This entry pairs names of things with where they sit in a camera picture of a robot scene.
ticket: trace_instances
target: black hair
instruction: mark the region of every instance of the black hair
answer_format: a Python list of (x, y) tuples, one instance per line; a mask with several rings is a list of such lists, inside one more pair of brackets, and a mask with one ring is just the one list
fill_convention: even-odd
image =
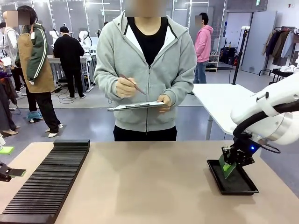
[(0, 23), (0, 29), (5, 28), (5, 27), (6, 27), (6, 23), (5, 22)]
[(20, 6), (18, 7), (17, 12), (28, 13), (30, 17), (30, 25), (34, 24), (35, 22), (38, 22), (36, 11), (30, 6)]
[(206, 25), (209, 22), (209, 17), (206, 13), (201, 13), (201, 19), (204, 21), (204, 24)]
[(61, 33), (69, 33), (69, 29), (65, 26), (61, 27), (59, 30)]

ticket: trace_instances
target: ribbed black tray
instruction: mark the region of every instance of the ribbed black tray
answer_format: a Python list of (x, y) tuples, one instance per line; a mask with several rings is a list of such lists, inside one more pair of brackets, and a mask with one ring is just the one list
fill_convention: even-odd
[(236, 166), (230, 176), (225, 179), (218, 160), (207, 160), (207, 163), (221, 194), (250, 196), (259, 193), (242, 167)]
[(89, 146), (89, 140), (56, 140), (0, 215), (0, 224), (54, 224)]

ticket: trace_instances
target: pink hoodie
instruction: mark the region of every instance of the pink hoodie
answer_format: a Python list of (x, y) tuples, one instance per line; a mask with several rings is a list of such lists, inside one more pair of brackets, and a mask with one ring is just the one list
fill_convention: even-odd
[(206, 25), (197, 33), (195, 42), (195, 51), (197, 55), (197, 62), (206, 62), (210, 59), (211, 54), (211, 34), (213, 28)]

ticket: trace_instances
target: blue jeans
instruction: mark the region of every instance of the blue jeans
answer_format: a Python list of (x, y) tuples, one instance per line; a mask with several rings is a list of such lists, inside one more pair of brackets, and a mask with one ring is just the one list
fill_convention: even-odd
[(209, 63), (209, 61), (206, 62), (197, 62), (196, 68), (195, 68), (195, 75), (194, 75), (194, 84), (206, 84), (206, 66)]

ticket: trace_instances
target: person in pink hoodie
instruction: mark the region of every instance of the person in pink hoodie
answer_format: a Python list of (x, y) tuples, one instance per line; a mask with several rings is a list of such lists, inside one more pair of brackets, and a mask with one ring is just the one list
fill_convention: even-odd
[(213, 28), (207, 24), (209, 22), (209, 17), (206, 13), (201, 13), (199, 15), (201, 16), (202, 20), (200, 24), (201, 29), (197, 33), (195, 42), (197, 66), (195, 68), (195, 77), (193, 83), (205, 84), (205, 71), (211, 54), (211, 34), (213, 33)]

